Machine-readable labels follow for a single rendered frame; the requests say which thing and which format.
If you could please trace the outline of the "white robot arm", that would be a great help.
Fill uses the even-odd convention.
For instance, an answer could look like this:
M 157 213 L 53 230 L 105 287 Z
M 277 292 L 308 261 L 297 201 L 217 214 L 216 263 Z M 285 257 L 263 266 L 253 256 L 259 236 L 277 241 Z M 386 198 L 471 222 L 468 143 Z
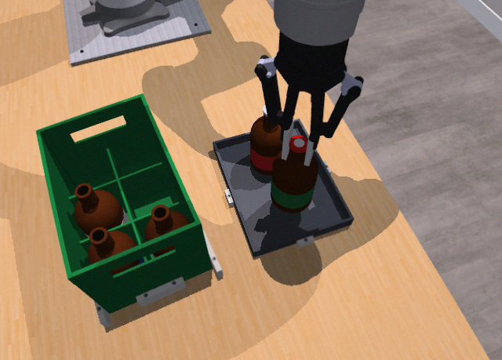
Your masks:
M 101 20 L 104 34 L 169 18 L 160 0 L 89 0 L 82 22 Z M 288 38 L 306 45 L 334 45 L 355 33 L 365 0 L 274 0 L 274 21 Z

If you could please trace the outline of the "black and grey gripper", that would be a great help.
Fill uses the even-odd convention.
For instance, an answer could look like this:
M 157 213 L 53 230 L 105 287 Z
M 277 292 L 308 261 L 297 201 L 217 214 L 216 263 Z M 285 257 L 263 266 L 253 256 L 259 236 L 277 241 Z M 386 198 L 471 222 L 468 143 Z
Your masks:
M 268 121 L 281 126 L 282 159 L 286 160 L 289 154 L 299 92 L 311 94 L 311 131 L 304 160 L 306 166 L 310 165 L 320 136 L 332 138 L 349 104 L 360 96 L 364 79 L 349 75 L 344 62 L 348 42 L 349 39 L 334 45 L 306 45 L 279 31 L 276 56 L 260 57 L 254 71 L 262 85 Z M 277 70 L 288 84 L 284 111 L 275 73 Z M 323 122 L 325 94 L 339 83 L 342 84 L 342 93 L 330 119 Z

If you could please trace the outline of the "green bottle crate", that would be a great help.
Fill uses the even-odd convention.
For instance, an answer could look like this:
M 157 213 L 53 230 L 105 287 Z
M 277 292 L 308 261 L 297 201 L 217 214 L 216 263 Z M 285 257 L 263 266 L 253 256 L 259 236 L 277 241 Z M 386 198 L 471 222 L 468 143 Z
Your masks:
M 120 116 L 125 125 L 76 142 L 71 137 Z M 136 296 L 177 278 L 187 281 L 213 269 L 202 223 L 143 93 L 38 129 L 36 135 L 67 279 L 106 312 L 128 307 Z M 74 215 L 75 188 L 83 183 L 118 199 L 130 221 L 108 231 L 125 232 L 135 247 L 89 265 L 91 241 Z M 145 228 L 157 205 L 183 213 L 190 224 L 146 242 Z M 174 250 L 154 258 L 152 253 L 171 245 Z M 109 272 L 141 258 L 142 264 Z

